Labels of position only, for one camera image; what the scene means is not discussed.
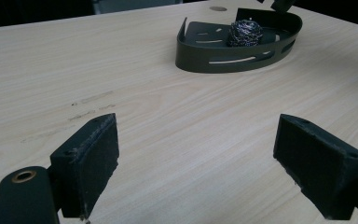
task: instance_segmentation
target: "light wood tabletop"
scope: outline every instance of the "light wood tabletop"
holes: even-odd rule
[[[357,24],[291,7],[303,27],[281,61],[213,75],[175,66],[185,18],[231,24],[239,7],[270,5],[217,0],[0,27],[0,181],[48,168],[88,120],[116,113],[120,158],[92,224],[358,223],[357,209],[325,220],[272,157],[280,114],[358,148]]]

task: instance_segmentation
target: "dark background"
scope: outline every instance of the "dark background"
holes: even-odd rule
[[[199,1],[203,0],[184,0],[183,3]],[[0,0],[0,26],[94,15],[96,2],[98,0]],[[296,0],[294,6],[358,24],[358,0]]]

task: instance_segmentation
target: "table surface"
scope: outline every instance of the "table surface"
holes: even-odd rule
[[[358,223],[358,210],[325,220],[272,157],[280,114],[358,148],[357,24],[292,7],[304,24],[281,61],[215,75],[175,66],[185,17],[230,24],[238,7],[270,4],[206,1],[1,27],[0,180],[49,167],[88,120],[116,113],[119,165],[93,224]]]

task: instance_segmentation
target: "wood grain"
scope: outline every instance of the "wood grain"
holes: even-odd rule
[[[278,63],[217,75],[174,64],[185,17],[230,24],[238,7],[269,6],[218,0],[1,27],[0,180],[49,167],[83,124],[116,113],[119,166],[93,224],[332,223],[272,149],[281,113],[358,148],[358,25],[292,7],[304,24]],[[358,211],[334,223],[358,223]]]

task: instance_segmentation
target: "black tray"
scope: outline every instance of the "black tray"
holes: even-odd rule
[[[302,20],[292,13],[238,8],[236,21],[256,21],[263,28],[259,45],[229,47],[230,25],[192,21],[185,35],[186,19],[177,36],[176,66],[195,73],[233,73],[261,68],[289,54]]]

